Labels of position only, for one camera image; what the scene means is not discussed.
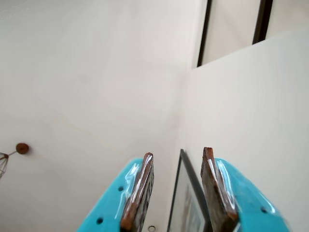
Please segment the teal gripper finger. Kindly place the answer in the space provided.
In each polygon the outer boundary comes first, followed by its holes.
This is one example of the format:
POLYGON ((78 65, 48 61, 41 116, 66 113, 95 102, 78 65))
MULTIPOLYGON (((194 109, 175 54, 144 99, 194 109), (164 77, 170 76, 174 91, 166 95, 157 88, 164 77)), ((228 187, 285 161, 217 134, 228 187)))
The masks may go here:
POLYGON ((154 185, 154 156, 133 159, 85 217, 79 232, 141 232, 154 185))
POLYGON ((205 147, 200 176, 214 232, 288 232, 279 210, 238 169, 205 147))

